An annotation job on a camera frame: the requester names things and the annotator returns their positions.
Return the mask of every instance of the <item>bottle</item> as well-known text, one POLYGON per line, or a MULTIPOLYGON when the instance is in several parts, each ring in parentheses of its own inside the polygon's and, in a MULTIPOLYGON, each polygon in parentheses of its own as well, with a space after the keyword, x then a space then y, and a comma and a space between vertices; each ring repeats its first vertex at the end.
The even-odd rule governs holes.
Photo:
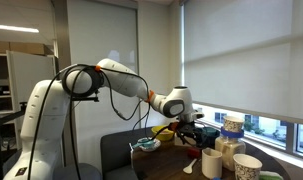
POLYGON ((230 171, 235 171, 233 155, 245 154, 245 143, 241 140, 243 135, 243 131, 225 132, 221 128, 221 135, 215 140, 215 150, 222 153, 222 166, 230 171))

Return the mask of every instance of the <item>ceiling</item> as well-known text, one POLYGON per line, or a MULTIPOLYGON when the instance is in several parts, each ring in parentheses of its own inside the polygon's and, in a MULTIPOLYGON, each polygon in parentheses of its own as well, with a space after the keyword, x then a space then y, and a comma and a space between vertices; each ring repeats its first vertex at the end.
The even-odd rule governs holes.
MULTIPOLYGON (((173 0, 141 0, 170 5, 173 0)), ((0 0, 0 24, 30 27, 39 33, 0 30, 0 41, 53 45, 55 38, 51 0, 0 0)))

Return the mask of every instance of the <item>table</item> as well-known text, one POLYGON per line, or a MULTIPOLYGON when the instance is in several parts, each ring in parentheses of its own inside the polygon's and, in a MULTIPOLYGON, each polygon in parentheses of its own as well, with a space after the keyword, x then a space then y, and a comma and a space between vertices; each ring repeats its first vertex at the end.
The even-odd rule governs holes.
MULTIPOLYGON (((143 152, 137 148, 132 157, 135 173, 143 180, 208 179, 202 174, 201 159, 194 164, 192 174, 183 172, 183 168, 192 161, 187 155, 187 149, 186 146, 175 146, 173 141, 161 142, 161 146, 153 152, 143 152)), ((290 180, 285 169, 262 150, 246 143, 246 154, 256 157, 263 163, 262 171, 277 172, 284 180, 290 180)), ((235 179, 234 172, 223 168, 221 179, 235 179)))

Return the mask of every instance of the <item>white cup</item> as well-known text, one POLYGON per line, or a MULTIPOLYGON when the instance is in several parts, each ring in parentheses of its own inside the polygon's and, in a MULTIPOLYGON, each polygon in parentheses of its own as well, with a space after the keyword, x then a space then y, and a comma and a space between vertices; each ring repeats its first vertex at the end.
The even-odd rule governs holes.
POLYGON ((202 150, 202 173, 213 179, 222 176, 222 153, 211 148, 202 150))
POLYGON ((235 154, 233 159, 236 180, 259 180, 261 161, 246 154, 235 154))
POLYGON ((244 120, 233 117, 233 116, 223 116, 224 123, 223 123, 223 128, 226 131, 230 132, 241 132, 244 120))

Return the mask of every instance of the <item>roller shade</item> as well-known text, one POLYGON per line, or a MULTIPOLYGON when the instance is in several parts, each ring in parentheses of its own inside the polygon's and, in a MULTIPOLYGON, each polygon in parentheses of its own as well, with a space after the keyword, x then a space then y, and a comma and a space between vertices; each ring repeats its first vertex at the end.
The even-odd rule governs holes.
POLYGON ((189 0, 184 55, 194 101, 303 123, 303 0, 189 0))

